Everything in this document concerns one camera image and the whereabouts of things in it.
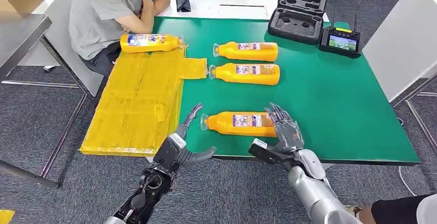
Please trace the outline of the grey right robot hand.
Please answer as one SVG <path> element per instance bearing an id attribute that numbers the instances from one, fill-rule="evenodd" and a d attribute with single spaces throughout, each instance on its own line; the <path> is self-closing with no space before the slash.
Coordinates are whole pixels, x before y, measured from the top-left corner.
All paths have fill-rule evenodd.
<path id="1" fill-rule="evenodd" d="M 304 140 L 297 121 L 277 104 L 270 102 L 270 108 L 264 108 L 273 123 L 278 138 L 273 151 L 289 154 L 304 147 Z"/>

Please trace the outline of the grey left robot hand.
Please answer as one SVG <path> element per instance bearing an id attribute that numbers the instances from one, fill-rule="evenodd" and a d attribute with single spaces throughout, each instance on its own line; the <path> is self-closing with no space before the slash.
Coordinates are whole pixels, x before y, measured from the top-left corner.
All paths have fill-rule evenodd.
<path id="1" fill-rule="evenodd" d="M 189 125 L 191 124 L 193 119 L 197 116 L 197 113 L 202 109 L 202 107 L 203 106 L 201 103 L 196 104 L 189 112 L 187 117 L 184 119 L 184 121 L 178 125 L 175 133 L 178 136 L 180 136 L 183 141 L 186 140 Z M 184 146 L 184 148 L 181 149 L 181 152 L 177 156 L 177 162 L 180 164 L 180 166 L 189 166 L 210 159 L 215 152 L 216 152 L 216 147 L 214 146 L 199 153 L 193 153 L 189 151 L 186 148 L 186 146 Z"/>

